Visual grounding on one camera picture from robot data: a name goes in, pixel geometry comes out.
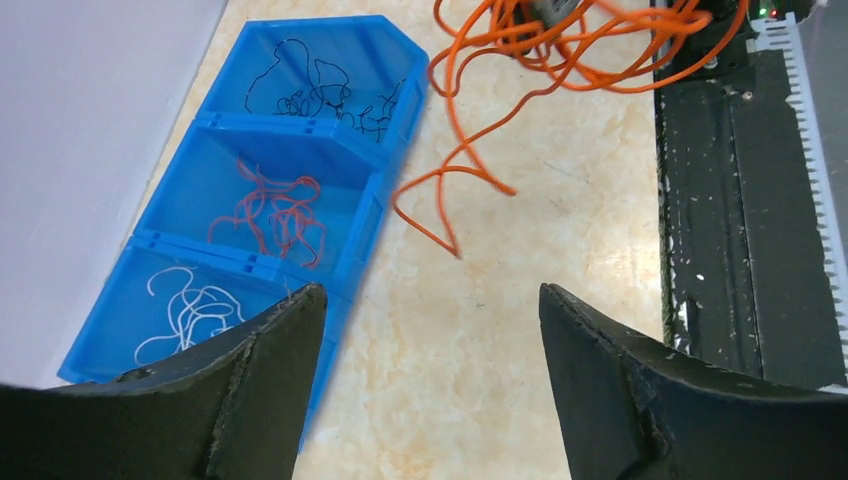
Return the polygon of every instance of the white wall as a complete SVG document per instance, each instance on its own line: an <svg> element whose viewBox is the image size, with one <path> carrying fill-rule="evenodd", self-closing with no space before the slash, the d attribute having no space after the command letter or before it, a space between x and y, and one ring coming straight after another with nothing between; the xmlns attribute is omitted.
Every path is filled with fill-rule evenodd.
<svg viewBox="0 0 848 480"><path fill-rule="evenodd" d="M0 0L0 382L50 387L226 0Z"/></svg>

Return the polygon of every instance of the table surface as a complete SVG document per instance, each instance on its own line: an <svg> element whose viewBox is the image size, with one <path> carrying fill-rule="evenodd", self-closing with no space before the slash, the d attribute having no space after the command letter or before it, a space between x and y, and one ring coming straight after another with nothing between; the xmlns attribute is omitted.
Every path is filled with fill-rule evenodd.
<svg viewBox="0 0 848 480"><path fill-rule="evenodd" d="M476 6L446 4L452 25ZM230 0L151 191L245 21L375 13L431 57L449 45L428 2ZM604 40L586 58L621 69L647 41ZM464 78L459 108L469 131L547 80L503 57L480 59ZM431 95L404 179L455 147L444 105ZM661 338L652 95L561 90L531 101L477 145L518 195L468 176L447 180L461 261L390 216L295 479L569 478L539 332L539 285L557 283ZM425 184L403 203L431 227L434 189Z"/></svg>

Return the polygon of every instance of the white wire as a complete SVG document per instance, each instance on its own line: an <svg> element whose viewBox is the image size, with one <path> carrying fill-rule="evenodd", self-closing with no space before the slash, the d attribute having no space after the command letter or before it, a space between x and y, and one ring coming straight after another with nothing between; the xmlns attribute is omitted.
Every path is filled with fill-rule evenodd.
<svg viewBox="0 0 848 480"><path fill-rule="evenodd" d="M197 343L206 340L194 339L194 331L197 324L201 321L215 320L220 323L220 327L210 331L209 336L214 337L233 328L237 323L244 323L245 318L242 314L241 302L227 290L216 286L207 285L203 288L190 288L194 282L194 267L175 266L166 268L160 272L153 274L147 280L147 293L151 297L155 297L153 291L153 281L160 275L169 272L182 272L188 275L188 279L182 289L176 292L168 300L168 326L173 332L171 335L156 335L141 342L135 349L133 358L139 366L143 363L139 360L139 354L147 345L160 341L176 341L176 347L171 355L187 350ZM180 309L179 313L174 317L175 309ZM228 321L231 316L236 318L233 321Z"/></svg>

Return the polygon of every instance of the cable bundle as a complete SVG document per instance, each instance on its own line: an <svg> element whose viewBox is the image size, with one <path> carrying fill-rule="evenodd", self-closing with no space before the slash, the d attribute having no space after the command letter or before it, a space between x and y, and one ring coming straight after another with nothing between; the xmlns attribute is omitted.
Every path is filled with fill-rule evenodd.
<svg viewBox="0 0 848 480"><path fill-rule="evenodd" d="M183 288L168 301L168 325L171 327L172 333L150 337L141 342L133 355L135 363L139 366L145 364L139 359L141 351L151 343L176 341L176 347L171 353L173 355L188 350L209 337L220 335L245 321L241 313L241 303L230 292L215 285L191 288L191 284L194 282L194 268L177 266L155 273L147 281L147 293L151 297L156 295L153 292L153 281L160 275L169 272L182 272L188 275ZM179 313L174 315L176 309L179 309ZM210 330L208 337L198 339L195 329L200 322L213 322L217 325L217 328Z"/></svg>
<svg viewBox="0 0 848 480"><path fill-rule="evenodd" d="M529 0L484 0L459 29L451 28L442 20L440 14L442 0L436 0L433 7L436 23L451 35L454 41L430 63L430 83L446 100L450 124L459 140L459 146L447 156L439 168L410 181L394 193L392 203L395 212L407 223L459 258L461 256L459 242L445 212L444 175L449 172L465 173L489 182L506 195L513 196L517 193L486 168L473 146L475 141L509 122L531 98L551 94L559 88L582 92L607 90L616 93L642 93L691 75L716 58L719 52L730 43L745 21L749 2L750 0L739 1L737 14L727 33L701 60L663 80L639 87L625 87L621 85L623 81L654 72L667 65L683 47L687 37L709 25L712 15L696 10L698 0L677 0L670 8L644 8L630 12L618 8L608 0L583 0L574 12L551 28L546 28L538 20L516 22L516 18L534 18L532 2ZM590 30L585 15L593 7L603 10L612 18L599 28ZM480 35L469 36L471 29L489 11L493 13L489 18L488 30ZM580 62L580 57L589 47L602 38L644 31L650 31L653 34L651 42L639 58L620 72L607 72ZM669 45L668 51L660 55L666 45ZM457 57L460 51L468 48L475 50L458 64ZM524 68L547 75L551 79L551 84L547 88L529 92L506 116L469 136L460 125L455 99L466 67L475 58L487 54L514 58ZM442 62L445 62L445 75L444 83L440 85L434 71ZM568 76L574 72L578 73L585 83L577 84L567 81ZM460 153L468 155L473 166L451 165ZM418 224L398 206L401 195L434 177L437 177L436 197L439 217L445 227L447 240Z"/></svg>
<svg viewBox="0 0 848 480"><path fill-rule="evenodd" d="M312 260L304 262L301 266L312 269L317 267L324 254L324 241L327 235L326 228L315 218L311 208L311 204L321 194L321 186L318 182L308 176L299 177L294 182L277 182L262 175L259 166L256 167L255 172L252 172L241 159L238 159L237 166L239 174L244 179L256 184L256 190L247 194L236 204L233 216L223 216L212 222L207 241L212 243L215 228L220 223L232 223L234 228L247 224L259 244L259 253L270 255L271 252L265 243L265 233L256 224L257 217L270 206L273 213L268 216L268 224L273 231L274 242L280 249L279 256L285 258L292 247L301 243L312 254ZM294 191L299 188L311 191L311 195L303 198L295 197ZM306 229L310 227L320 231L317 248L306 240Z"/></svg>

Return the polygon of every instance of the black metal panel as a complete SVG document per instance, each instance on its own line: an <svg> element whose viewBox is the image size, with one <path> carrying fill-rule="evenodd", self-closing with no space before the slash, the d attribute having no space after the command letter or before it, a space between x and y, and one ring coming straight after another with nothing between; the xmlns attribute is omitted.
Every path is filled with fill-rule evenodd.
<svg viewBox="0 0 848 480"><path fill-rule="evenodd" d="M762 376L730 99L717 82L675 84L656 99L667 315L686 317L667 340Z"/></svg>
<svg viewBox="0 0 848 480"><path fill-rule="evenodd" d="M763 376L845 381L824 248L781 52L757 55L757 92L731 101Z"/></svg>
<svg viewBox="0 0 848 480"><path fill-rule="evenodd" d="M574 480L848 478L847 396L681 355L556 285L539 318ZM576 415L595 405L619 408Z"/></svg>
<svg viewBox="0 0 848 480"><path fill-rule="evenodd" d="M688 320L669 322L668 340L773 381L843 383L782 53L752 55L751 72L747 83L690 81L656 95L667 319Z"/></svg>

